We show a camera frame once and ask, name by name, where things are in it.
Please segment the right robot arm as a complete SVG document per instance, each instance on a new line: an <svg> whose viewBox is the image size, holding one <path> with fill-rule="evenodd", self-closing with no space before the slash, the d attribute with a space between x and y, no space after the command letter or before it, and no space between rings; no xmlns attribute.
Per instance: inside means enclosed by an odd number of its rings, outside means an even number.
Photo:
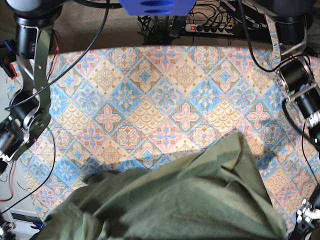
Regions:
<svg viewBox="0 0 320 240"><path fill-rule="evenodd" d="M16 26L16 63L22 88L9 102L9 115L0 124L0 171L29 149L48 126L51 90L47 60L53 25L62 0L7 0Z"/></svg>

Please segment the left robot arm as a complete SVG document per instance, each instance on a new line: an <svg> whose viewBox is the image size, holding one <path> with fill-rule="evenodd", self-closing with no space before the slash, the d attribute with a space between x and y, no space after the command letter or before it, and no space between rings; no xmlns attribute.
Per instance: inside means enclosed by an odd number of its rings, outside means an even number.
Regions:
<svg viewBox="0 0 320 240"><path fill-rule="evenodd" d="M266 73L277 73L285 91L283 113L301 136L320 149L320 87L315 80L307 47L307 14L314 0L252 0L264 14L272 43L272 68L256 64Z"/></svg>

